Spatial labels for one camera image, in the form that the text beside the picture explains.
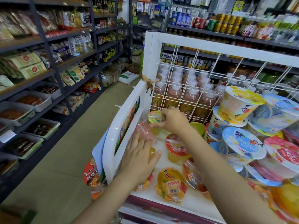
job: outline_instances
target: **blue can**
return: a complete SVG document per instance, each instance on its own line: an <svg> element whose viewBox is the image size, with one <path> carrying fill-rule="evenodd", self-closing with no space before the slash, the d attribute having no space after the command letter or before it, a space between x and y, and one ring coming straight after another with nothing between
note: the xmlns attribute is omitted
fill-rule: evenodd
<svg viewBox="0 0 299 224"><path fill-rule="evenodd" d="M178 17L176 19L176 26L180 26L181 25L182 17L183 17L183 13L179 12L178 13Z"/></svg>
<svg viewBox="0 0 299 224"><path fill-rule="evenodd" d="M191 22L191 14L187 13L185 27L189 27L190 22Z"/></svg>
<svg viewBox="0 0 299 224"><path fill-rule="evenodd" d="M173 11L172 12L172 18L171 18L171 24L175 25L176 24L176 19L178 18L178 12Z"/></svg>
<svg viewBox="0 0 299 224"><path fill-rule="evenodd" d="M181 21L181 25L180 26L185 26L186 18L187 18L187 13L183 13L182 21Z"/></svg>

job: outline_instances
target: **floor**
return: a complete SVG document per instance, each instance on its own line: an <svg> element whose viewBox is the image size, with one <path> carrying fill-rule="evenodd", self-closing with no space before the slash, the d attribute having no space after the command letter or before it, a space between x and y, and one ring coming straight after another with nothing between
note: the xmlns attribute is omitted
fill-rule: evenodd
<svg viewBox="0 0 299 224"><path fill-rule="evenodd" d="M32 224L69 224L91 203L82 175L92 149L138 82L110 85L1 205L36 211Z"/></svg>

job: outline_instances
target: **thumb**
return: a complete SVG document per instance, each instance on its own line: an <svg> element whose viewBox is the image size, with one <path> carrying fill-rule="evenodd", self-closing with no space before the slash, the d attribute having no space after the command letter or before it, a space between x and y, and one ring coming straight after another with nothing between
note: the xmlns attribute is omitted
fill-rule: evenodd
<svg viewBox="0 0 299 224"><path fill-rule="evenodd" d="M164 128L165 122L155 122L150 124L150 128Z"/></svg>
<svg viewBox="0 0 299 224"><path fill-rule="evenodd" d="M162 151L159 150L156 152L156 154L153 156L153 158L151 158L151 160L149 161L149 166L152 169L155 168L156 164L158 163L159 159L161 158L162 155Z"/></svg>

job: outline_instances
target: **person's left hand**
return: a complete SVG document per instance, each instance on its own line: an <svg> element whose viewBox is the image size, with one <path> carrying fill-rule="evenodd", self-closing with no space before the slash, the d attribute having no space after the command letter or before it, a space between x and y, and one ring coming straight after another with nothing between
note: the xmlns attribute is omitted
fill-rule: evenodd
<svg viewBox="0 0 299 224"><path fill-rule="evenodd" d="M138 142L138 139L138 133L130 138L119 170L119 174L123 175L127 182L132 184L132 188L147 180L162 154L162 151L159 150L149 160L152 140L140 140Z"/></svg>

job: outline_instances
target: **person's right hand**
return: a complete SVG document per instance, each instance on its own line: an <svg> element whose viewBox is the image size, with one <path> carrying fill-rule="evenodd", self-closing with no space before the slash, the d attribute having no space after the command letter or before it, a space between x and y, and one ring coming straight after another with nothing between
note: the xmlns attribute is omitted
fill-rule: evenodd
<svg viewBox="0 0 299 224"><path fill-rule="evenodd" d="M185 114L173 106L163 108L162 117L165 119L164 122L152 123L150 127L163 128L177 136L191 127Z"/></svg>

